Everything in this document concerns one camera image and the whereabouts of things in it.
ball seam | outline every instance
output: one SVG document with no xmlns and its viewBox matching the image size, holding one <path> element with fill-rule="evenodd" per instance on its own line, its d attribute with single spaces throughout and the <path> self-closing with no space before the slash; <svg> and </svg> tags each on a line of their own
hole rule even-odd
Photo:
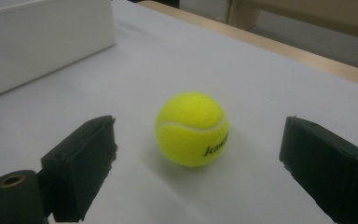
<svg viewBox="0 0 358 224">
<path fill-rule="evenodd" d="M 191 127 L 191 126 L 188 126 L 188 125 L 185 125 L 185 124 L 182 124 L 182 123 L 178 123 L 178 122 L 175 122 L 175 121 L 164 121 L 164 122 L 161 122 L 159 124 L 159 126 L 156 128 L 156 131 L 164 126 L 169 126 L 169 125 L 177 125 L 179 127 L 182 127 L 182 128 L 186 128 L 186 129 L 189 129 L 191 131 L 194 131 L 194 132 L 209 132 L 209 131 L 214 131 L 214 130 L 217 130 L 219 129 L 221 126 L 223 126 L 223 124 L 225 123 L 226 121 L 226 116 L 223 116 L 219 122 L 211 127 L 211 128 L 196 128 L 196 127 Z"/>
</svg>

tennis ball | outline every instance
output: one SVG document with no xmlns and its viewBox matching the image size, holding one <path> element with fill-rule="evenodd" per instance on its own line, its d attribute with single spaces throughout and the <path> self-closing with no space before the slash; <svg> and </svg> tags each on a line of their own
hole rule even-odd
<svg viewBox="0 0 358 224">
<path fill-rule="evenodd" d="M 223 152 L 228 121 L 222 107 L 199 92 L 173 96 L 156 118 L 158 146 L 170 161 L 198 167 L 214 161 Z"/>
</svg>

screw hole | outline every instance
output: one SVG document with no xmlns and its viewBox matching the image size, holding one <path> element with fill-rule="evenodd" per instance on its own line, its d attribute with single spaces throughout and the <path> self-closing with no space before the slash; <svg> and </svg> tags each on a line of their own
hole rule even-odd
<svg viewBox="0 0 358 224">
<path fill-rule="evenodd" d="M 27 178 L 26 175 L 11 175 L 0 183 L 1 188 L 11 188 L 16 185 L 19 185 L 22 181 L 24 181 Z"/>
</svg>

cardboard box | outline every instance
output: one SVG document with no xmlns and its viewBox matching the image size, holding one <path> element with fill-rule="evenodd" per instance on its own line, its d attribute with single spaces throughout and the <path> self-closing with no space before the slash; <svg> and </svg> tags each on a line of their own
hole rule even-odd
<svg viewBox="0 0 358 224">
<path fill-rule="evenodd" d="M 0 93 L 114 43 L 111 0 L 0 1 Z"/>
</svg>

white table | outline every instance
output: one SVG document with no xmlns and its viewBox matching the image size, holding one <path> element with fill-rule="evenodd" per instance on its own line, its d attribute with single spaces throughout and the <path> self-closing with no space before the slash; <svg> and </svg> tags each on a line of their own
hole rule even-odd
<svg viewBox="0 0 358 224">
<path fill-rule="evenodd" d="M 88 119 L 113 115 L 117 161 L 84 223 L 332 223 L 278 160 L 298 116 L 358 146 L 358 84 L 125 0 L 117 44 L 0 95 L 0 175 L 40 158 Z M 158 151 L 154 119 L 182 91 L 225 108 L 225 153 L 189 170 Z"/>
</svg>

